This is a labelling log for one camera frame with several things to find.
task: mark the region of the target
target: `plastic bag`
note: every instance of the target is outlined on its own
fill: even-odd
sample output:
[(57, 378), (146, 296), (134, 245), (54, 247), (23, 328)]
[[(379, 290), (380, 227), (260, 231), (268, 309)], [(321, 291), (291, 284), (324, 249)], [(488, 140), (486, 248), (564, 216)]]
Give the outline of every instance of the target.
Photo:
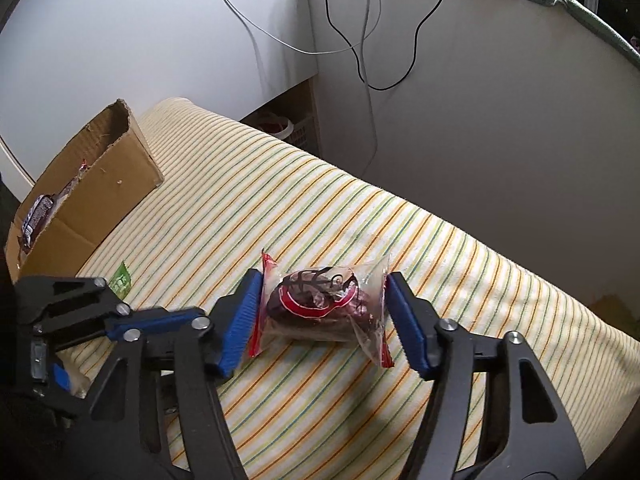
[(263, 252), (262, 297), (249, 356), (256, 357), (272, 336), (284, 336), (357, 342), (375, 364), (392, 367), (385, 337), (387, 262), (284, 273)]

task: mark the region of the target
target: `black cable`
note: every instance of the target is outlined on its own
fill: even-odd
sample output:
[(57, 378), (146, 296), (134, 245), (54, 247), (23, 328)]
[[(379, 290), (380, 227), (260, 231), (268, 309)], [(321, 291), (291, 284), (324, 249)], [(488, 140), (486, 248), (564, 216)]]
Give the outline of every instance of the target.
[[(375, 86), (369, 85), (369, 88), (371, 88), (372, 90), (377, 90), (379, 92), (383, 92), (385, 90), (391, 90), (393, 87), (398, 86), (402, 81), (404, 81), (407, 78), (407, 76), (409, 75), (411, 70), (414, 68), (415, 59), (416, 59), (416, 57), (418, 55), (418, 33), (420, 33), (420, 27), (422, 27), (422, 24), (424, 22), (426, 22), (431, 17), (431, 15), (438, 9), (438, 7), (442, 3), (442, 1), (443, 0), (438, 0), (438, 3), (435, 4), (433, 9), (430, 10), (430, 12), (422, 19), (422, 21), (418, 24), (418, 26), (415, 29), (415, 34), (414, 34), (414, 58), (412, 59), (411, 66), (409, 67), (409, 70), (407, 70), (406, 73), (398, 81), (396, 81), (392, 85), (385, 86), (384, 88), (377, 88)], [(353, 55), (356, 58), (356, 64), (358, 66), (358, 77), (360, 78), (360, 81), (362, 81), (364, 83), (364, 79), (362, 78), (362, 74), (360, 73), (360, 59), (358, 58), (358, 54), (356, 54), (356, 51), (355, 51), (353, 45), (347, 39), (347, 37), (340, 31), (340, 29), (338, 27), (336, 27), (334, 25), (334, 22), (331, 21), (331, 16), (329, 15), (329, 0), (324, 0), (324, 9), (326, 10), (326, 18), (327, 18), (327, 21), (329, 22), (329, 25), (331, 25), (331, 28), (333, 30), (335, 30), (338, 34), (340, 34), (340, 37), (344, 41), (346, 41), (347, 44), (351, 47), (351, 51), (353, 52)]]

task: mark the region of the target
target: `metal screw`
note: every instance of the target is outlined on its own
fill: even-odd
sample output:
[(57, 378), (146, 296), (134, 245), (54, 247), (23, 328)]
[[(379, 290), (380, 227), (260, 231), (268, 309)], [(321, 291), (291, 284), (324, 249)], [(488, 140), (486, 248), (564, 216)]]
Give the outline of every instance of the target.
[(455, 329), (458, 328), (458, 324), (453, 320), (450, 319), (449, 317), (443, 317), (438, 324), (440, 325), (440, 328), (443, 330), (446, 330), (447, 332), (453, 332)]
[(191, 321), (191, 326), (193, 326), (196, 330), (204, 330), (206, 328), (209, 328), (210, 324), (211, 322), (209, 318), (204, 316), (197, 317), (193, 319), (193, 321)]
[(131, 314), (131, 309), (126, 303), (119, 303), (116, 305), (116, 312), (119, 316), (128, 316)]
[(140, 330), (138, 330), (137, 328), (129, 328), (129, 330), (124, 333), (122, 338), (124, 339), (124, 341), (129, 341), (130, 343), (133, 341), (137, 341), (138, 339), (140, 339)]
[(513, 343), (514, 345), (519, 345), (524, 341), (524, 338), (520, 332), (512, 330), (511, 332), (507, 332), (507, 341), (509, 343)]

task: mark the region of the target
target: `wrapped food item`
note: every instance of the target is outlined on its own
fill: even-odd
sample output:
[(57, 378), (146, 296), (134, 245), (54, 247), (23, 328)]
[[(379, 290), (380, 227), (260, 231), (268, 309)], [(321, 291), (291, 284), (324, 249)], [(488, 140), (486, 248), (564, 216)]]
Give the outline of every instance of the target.
[(80, 181), (87, 167), (86, 160), (83, 159), (78, 169), (78, 174), (66, 184), (62, 191), (55, 195), (40, 195), (36, 199), (36, 202), (33, 203), (22, 223), (22, 237), (20, 238), (20, 248), (22, 249), (20, 252), (21, 257), (29, 254), (36, 238), (49, 224), (49, 221), (58, 208), (60, 208), (60, 205), (66, 200), (71, 190)]
[(262, 254), (264, 281), (249, 355), (257, 356), (273, 336), (357, 342), (375, 364), (389, 368), (384, 285), (387, 259), (357, 266), (315, 267), (282, 272)]
[(52, 208), (53, 200), (51, 195), (40, 195), (31, 206), (31, 209), (29, 209), (24, 222), (22, 222), (22, 238), (20, 239), (20, 245), (25, 254), (31, 251), (40, 231), (47, 224)]

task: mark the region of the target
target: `striped cloth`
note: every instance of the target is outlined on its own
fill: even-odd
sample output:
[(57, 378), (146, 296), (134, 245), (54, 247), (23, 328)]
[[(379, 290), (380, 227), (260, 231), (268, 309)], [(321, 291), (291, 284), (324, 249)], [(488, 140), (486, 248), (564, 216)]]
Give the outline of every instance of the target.
[[(591, 463), (640, 394), (640, 344), (553, 285), (423, 209), (274, 137), (170, 99), (140, 121), (166, 180), (82, 268), (127, 264), (134, 308), (199, 305), (234, 290), (260, 250), (284, 267), (357, 264), (389, 254), (441, 316), (491, 336), (521, 331), (566, 406)], [(393, 324), (396, 366), (376, 368), (344, 344), (277, 341), (219, 389), (250, 478), (392, 479), (430, 392), (409, 370)], [(72, 354), (94, 378), (110, 343)], [(459, 466), (474, 460), (484, 377), (474, 380)], [(168, 421), (175, 464), (188, 466)]]

